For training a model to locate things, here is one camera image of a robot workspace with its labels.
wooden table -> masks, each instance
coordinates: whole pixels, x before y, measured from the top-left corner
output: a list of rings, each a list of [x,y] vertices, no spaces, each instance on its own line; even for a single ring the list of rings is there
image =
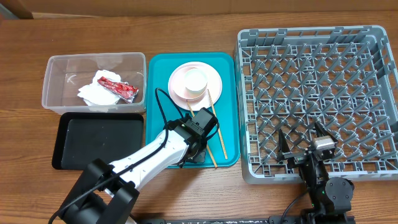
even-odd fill
[[[398,13],[393,11],[3,21],[0,223],[46,223],[80,175],[51,166],[60,116],[40,103],[51,56],[143,52],[149,63],[164,52],[232,54],[238,32],[247,28],[366,24],[386,28],[398,58]],[[397,223],[397,184],[355,183],[349,214],[358,223]],[[241,177],[240,161],[227,169],[165,170],[144,187],[132,212],[168,219],[268,217],[280,215],[301,190],[299,185],[249,185]],[[290,213],[308,206],[306,198]]]

red wrapper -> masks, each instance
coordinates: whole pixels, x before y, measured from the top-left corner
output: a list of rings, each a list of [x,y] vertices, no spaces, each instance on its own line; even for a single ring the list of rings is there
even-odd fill
[[[97,82],[105,87],[107,90],[111,91],[112,93],[120,96],[124,101],[127,103],[132,103],[134,97],[138,93],[138,89],[128,83],[119,83],[119,82],[112,82],[105,77],[101,77]]]

pink plate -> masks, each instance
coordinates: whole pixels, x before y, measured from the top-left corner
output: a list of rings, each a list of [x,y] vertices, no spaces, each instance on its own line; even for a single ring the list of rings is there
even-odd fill
[[[207,88],[204,92],[204,94],[201,95],[198,99],[195,100],[189,100],[189,104],[192,108],[193,111],[199,111],[200,108],[209,108],[211,107],[211,103],[208,97],[207,89],[210,90],[211,94],[211,99],[213,100],[213,103],[215,104],[217,100],[221,96],[221,92],[223,91],[223,82],[221,81],[221,77],[218,74],[218,72],[210,65],[203,63],[203,62],[188,62],[185,63],[178,68],[174,70],[172,75],[169,78],[169,95],[171,99],[177,104],[179,107],[189,110],[189,107],[187,105],[187,100],[186,98],[181,98],[179,97],[176,93],[175,90],[180,91],[181,88],[185,88],[184,86],[181,86],[179,83],[181,80],[183,80],[183,76],[185,73],[179,72],[180,70],[189,70],[186,69],[188,67],[195,67],[199,68],[204,71],[204,73],[207,76]]]

black tray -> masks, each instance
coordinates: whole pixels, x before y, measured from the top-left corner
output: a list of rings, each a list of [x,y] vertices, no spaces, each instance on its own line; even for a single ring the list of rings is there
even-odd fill
[[[142,146],[144,118],[134,113],[65,113],[60,118],[52,167],[83,170],[100,158],[122,159]]]

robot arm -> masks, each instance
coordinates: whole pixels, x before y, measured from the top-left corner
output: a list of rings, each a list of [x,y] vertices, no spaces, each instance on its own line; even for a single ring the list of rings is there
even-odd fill
[[[139,190],[166,167],[196,161],[216,133],[208,136],[216,125],[215,115],[202,108],[194,118],[186,115],[169,121],[153,142],[124,159],[110,164],[93,161],[49,223],[59,216],[66,224],[125,224]],[[110,203],[105,204],[96,189],[112,196]]]

